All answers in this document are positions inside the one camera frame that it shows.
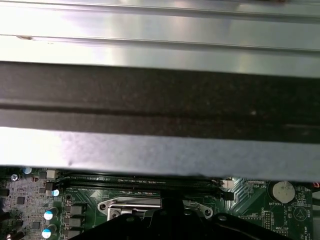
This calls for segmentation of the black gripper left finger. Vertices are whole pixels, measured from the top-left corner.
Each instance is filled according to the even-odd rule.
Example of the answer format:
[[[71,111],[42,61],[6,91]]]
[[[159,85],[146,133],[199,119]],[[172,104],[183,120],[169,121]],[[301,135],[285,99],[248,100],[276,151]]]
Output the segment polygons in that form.
[[[82,240],[165,240],[173,237],[173,192],[163,191],[151,217],[125,213],[81,234]]]

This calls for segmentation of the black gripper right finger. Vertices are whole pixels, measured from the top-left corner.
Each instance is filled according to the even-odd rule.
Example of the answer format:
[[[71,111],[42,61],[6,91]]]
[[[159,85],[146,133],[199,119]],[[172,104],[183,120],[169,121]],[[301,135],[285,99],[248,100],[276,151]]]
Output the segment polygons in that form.
[[[287,240],[288,237],[239,217],[217,213],[210,219],[186,210],[183,192],[172,192],[172,236],[181,234],[184,240]]]

